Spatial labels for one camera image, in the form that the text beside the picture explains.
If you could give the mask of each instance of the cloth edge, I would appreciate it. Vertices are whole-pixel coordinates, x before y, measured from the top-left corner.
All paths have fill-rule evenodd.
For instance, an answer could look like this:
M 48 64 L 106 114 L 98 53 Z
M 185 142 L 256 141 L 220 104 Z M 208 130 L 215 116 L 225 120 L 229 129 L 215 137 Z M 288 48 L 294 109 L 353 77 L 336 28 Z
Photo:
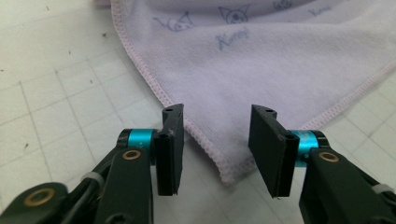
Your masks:
M 124 46 L 127 54 L 133 60 L 136 69 L 146 80 L 151 90 L 154 92 L 156 97 L 159 99 L 161 104 L 165 107 L 173 105 L 174 102 L 167 96 L 161 87 L 160 83 L 152 76 L 148 70 L 146 64 L 141 59 L 140 55 L 134 50 L 134 46 L 131 43 L 128 35 L 126 34 L 125 28 L 123 27 L 123 18 L 121 15 L 122 8 L 120 7 L 120 0 L 111 1 L 111 14 L 113 17 L 113 23 L 117 33 L 119 34 L 120 41 Z M 202 147 L 205 153 L 215 162 L 219 168 L 221 181 L 225 184 L 231 184 L 234 182 L 233 172 L 230 169 L 229 163 L 225 160 L 224 156 L 215 150 L 212 143 L 207 139 L 207 137 L 190 121 L 186 116 L 184 117 L 185 128 L 189 134 L 197 141 L 197 143 Z
M 376 84 L 379 84 L 381 79 L 385 78 L 392 71 L 396 70 L 396 58 L 391 60 L 390 63 L 384 65 L 375 74 L 371 75 L 365 82 L 363 82 L 357 89 L 339 101 L 337 104 L 330 107 L 328 110 L 309 120 L 306 124 L 299 129 L 302 130 L 315 130 L 329 122 L 334 117 L 340 115 L 343 111 L 350 107 L 356 100 L 364 96 L 367 91 L 371 90 Z

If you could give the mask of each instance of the lavender cloth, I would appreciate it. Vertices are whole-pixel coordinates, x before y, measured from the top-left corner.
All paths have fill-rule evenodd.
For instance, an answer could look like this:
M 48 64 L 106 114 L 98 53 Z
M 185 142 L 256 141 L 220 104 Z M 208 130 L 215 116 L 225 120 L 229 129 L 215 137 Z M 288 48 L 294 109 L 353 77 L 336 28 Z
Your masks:
M 255 167 L 252 104 L 316 129 L 396 65 L 393 0 L 112 0 L 123 46 L 231 183 Z

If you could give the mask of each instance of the stitched hem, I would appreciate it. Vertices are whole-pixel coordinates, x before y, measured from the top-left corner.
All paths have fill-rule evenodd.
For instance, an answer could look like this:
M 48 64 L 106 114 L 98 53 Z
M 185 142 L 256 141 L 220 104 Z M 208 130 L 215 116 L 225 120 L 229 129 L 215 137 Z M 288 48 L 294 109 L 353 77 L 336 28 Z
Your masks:
M 145 62 L 142 60 L 140 55 L 134 50 L 134 45 L 132 44 L 130 38 L 126 34 L 126 29 L 124 27 L 123 17 L 122 17 L 122 7 L 120 0 L 111 1 L 111 12 L 113 17 L 114 26 L 117 33 L 119 34 L 122 45 L 125 47 L 126 52 L 129 57 L 134 61 L 134 64 L 143 76 L 143 78 L 148 83 L 151 90 L 160 100 L 161 104 L 165 107 L 173 105 L 174 102 L 168 97 L 166 92 L 161 87 L 160 83 L 152 76 Z M 232 171 L 230 164 L 225 160 L 224 156 L 216 150 L 213 144 L 208 140 L 208 138 L 201 132 L 193 122 L 188 119 L 187 116 L 184 117 L 184 126 L 186 131 L 197 141 L 197 143 L 204 149 L 206 154 L 215 162 L 219 168 L 221 181 L 226 184 L 231 184 L 234 182 L 235 174 L 242 174 L 245 169 L 239 169 L 239 171 Z
M 354 90 L 352 93 L 350 93 L 340 102 L 338 102 L 338 104 L 332 106 L 315 118 L 309 120 L 306 124 L 301 126 L 300 129 L 318 129 L 319 127 L 333 119 L 335 116 L 346 110 L 357 99 L 361 98 L 364 94 L 366 94 L 367 91 L 369 91 L 375 84 L 379 83 L 381 79 L 383 79 L 386 75 L 389 75 L 392 71 L 395 70 L 396 60 L 392 60 L 392 63 L 389 63 L 382 67 L 377 73 L 369 77 L 369 79 L 365 81 L 362 85 L 360 85 L 356 90 Z
M 146 80 L 156 97 L 160 100 L 161 104 L 165 107 L 173 105 L 174 102 L 168 97 L 163 90 L 160 83 L 152 76 L 145 62 L 140 55 L 134 50 L 134 45 L 131 43 L 126 29 L 124 27 L 123 18 L 121 15 L 122 7 L 121 0 L 111 1 L 111 11 L 113 22 L 117 33 L 119 34 L 122 45 L 125 47 L 129 57 L 133 60 L 137 70 Z M 385 75 L 389 74 L 392 70 L 396 69 L 396 60 L 380 69 L 376 74 L 369 77 L 362 85 L 350 93 L 347 97 L 339 101 L 336 105 L 330 107 L 328 110 L 309 120 L 306 124 L 302 125 L 300 129 L 318 129 L 323 124 L 327 123 L 335 116 L 346 110 L 355 100 L 361 98 L 368 90 L 370 90 L 375 83 L 379 82 Z M 224 156 L 216 150 L 208 138 L 198 129 L 193 122 L 184 117 L 184 126 L 186 131 L 197 141 L 203 148 L 205 153 L 215 162 L 219 168 L 221 181 L 225 184 L 232 184 L 235 178 L 239 175 L 248 172 L 256 167 L 253 157 L 247 158 L 245 161 L 231 167 L 230 163 L 225 160 Z

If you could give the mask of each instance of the brass screw insert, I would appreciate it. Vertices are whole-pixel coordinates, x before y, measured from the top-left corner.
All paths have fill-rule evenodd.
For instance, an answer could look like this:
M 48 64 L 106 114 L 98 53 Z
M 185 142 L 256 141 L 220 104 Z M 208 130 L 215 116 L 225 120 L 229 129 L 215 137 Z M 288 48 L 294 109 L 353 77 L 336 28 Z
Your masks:
M 127 161 L 136 160 L 142 153 L 138 150 L 129 150 L 122 154 L 122 157 Z
M 55 195 L 55 189 L 38 189 L 31 193 L 23 201 L 24 205 L 28 207 L 36 207 L 49 201 Z
M 334 154 L 332 154 L 330 152 L 320 152 L 319 156 L 323 160 L 329 161 L 329 162 L 338 162 L 338 161 L 340 161 L 340 159 L 336 155 L 334 155 Z

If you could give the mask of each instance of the printed logo on cloth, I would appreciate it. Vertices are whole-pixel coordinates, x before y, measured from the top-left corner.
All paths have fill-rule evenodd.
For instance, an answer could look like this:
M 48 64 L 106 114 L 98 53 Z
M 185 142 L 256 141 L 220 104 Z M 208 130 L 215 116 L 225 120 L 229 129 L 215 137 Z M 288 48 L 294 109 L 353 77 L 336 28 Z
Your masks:
M 154 18 L 162 27 L 168 28 L 173 32 L 185 31 L 193 28 L 195 24 L 190 20 L 189 12 L 186 11 L 180 18 L 176 19 L 160 19 Z
M 275 10 L 284 10 L 291 7 L 292 1 L 291 0 L 280 0 L 274 2 L 274 9 Z
M 248 39 L 249 35 L 249 30 L 248 28 L 244 27 L 243 30 L 234 32 L 231 35 L 227 34 L 222 34 L 222 35 L 217 35 L 216 39 L 219 41 L 219 49 L 224 50 L 226 47 L 230 47 L 234 42 L 242 40 L 242 39 Z
M 219 10 L 222 18 L 228 24 L 234 24 L 234 23 L 248 22 L 248 16 L 247 16 L 248 7 L 249 6 L 243 6 L 237 9 L 219 7 Z
M 314 16 L 318 16 L 318 15 L 322 14 L 325 11 L 331 11 L 331 10 L 332 10 L 331 7 L 326 6 L 326 7 L 322 7 L 322 8 L 319 8 L 319 9 L 312 9 L 311 8 L 311 9 L 308 10 L 308 12 L 311 13 L 312 15 L 314 15 Z

